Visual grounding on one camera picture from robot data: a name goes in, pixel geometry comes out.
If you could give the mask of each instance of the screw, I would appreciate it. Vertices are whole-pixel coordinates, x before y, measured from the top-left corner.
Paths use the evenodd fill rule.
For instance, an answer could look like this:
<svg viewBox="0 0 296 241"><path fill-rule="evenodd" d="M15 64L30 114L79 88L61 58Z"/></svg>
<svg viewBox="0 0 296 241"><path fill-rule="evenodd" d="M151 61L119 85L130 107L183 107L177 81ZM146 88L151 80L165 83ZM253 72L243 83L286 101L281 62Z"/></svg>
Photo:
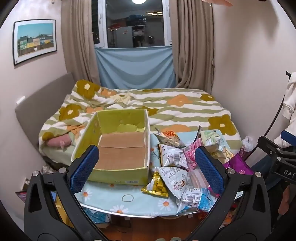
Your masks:
<svg viewBox="0 0 296 241"><path fill-rule="evenodd" d="M34 171L32 175L33 175L34 177L36 177L36 176L38 176L38 174L39 174L39 171Z"/></svg>
<svg viewBox="0 0 296 241"><path fill-rule="evenodd" d="M257 177L261 177L261 176L262 176L260 172L255 172L255 175L256 175Z"/></svg>
<svg viewBox="0 0 296 241"><path fill-rule="evenodd" d="M227 172L228 172L229 174L234 174L234 173L235 173L235 170L232 169L232 168L228 168L228 169L227 169Z"/></svg>
<svg viewBox="0 0 296 241"><path fill-rule="evenodd" d="M65 167L62 167L59 169L59 173L65 173L67 171L67 169Z"/></svg>

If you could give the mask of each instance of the painting of buildings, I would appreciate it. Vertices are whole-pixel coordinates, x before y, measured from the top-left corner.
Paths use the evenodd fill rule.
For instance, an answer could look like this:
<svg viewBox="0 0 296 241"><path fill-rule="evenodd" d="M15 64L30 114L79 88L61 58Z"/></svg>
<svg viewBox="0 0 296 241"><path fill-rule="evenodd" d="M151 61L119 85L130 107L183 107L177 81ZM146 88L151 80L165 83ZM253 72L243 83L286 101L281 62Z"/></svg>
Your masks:
<svg viewBox="0 0 296 241"><path fill-rule="evenodd" d="M56 50L55 20L15 22L14 59L16 61L14 60L14 64L19 63L19 60L26 60Z"/></svg>

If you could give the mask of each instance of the headboard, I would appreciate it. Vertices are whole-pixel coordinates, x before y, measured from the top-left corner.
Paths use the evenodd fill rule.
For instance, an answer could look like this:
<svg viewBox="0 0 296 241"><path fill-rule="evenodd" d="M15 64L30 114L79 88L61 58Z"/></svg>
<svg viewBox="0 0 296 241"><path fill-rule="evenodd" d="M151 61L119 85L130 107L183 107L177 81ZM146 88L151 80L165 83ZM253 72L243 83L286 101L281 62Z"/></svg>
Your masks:
<svg viewBox="0 0 296 241"><path fill-rule="evenodd" d="M74 85L72 74L65 74L26 97L16 107L17 120L37 151L38 135L43 124L61 107Z"/></svg>

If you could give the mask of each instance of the beige curtain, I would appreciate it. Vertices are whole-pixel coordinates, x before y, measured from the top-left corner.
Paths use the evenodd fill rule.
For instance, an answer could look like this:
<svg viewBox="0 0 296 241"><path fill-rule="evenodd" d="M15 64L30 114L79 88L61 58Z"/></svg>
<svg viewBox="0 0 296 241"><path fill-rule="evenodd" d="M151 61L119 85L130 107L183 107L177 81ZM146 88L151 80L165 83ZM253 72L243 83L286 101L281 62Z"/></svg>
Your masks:
<svg viewBox="0 0 296 241"><path fill-rule="evenodd" d="M100 84L92 35L91 0L62 1L62 42L66 69L74 80Z"/></svg>
<svg viewBox="0 0 296 241"><path fill-rule="evenodd" d="M177 87L211 92L213 10L201 0L170 0L173 62Z"/></svg>

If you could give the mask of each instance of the pink snack bag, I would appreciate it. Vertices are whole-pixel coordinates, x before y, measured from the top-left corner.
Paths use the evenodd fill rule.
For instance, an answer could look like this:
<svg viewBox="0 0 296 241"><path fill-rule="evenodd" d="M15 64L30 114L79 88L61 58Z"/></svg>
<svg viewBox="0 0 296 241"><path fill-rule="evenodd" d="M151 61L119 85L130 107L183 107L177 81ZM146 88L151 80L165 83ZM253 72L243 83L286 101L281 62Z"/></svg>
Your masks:
<svg viewBox="0 0 296 241"><path fill-rule="evenodd" d="M189 146L186 146L183 149L183 152L186 156L187 165L190 171L193 171L195 167L197 166L197 163L195 161L195 150L196 148L202 146L202 139L197 138L195 142L190 144Z"/></svg>
<svg viewBox="0 0 296 241"><path fill-rule="evenodd" d="M225 168L233 168L240 174L253 175L251 168L243 161L240 155L237 153L229 162L223 164Z"/></svg>

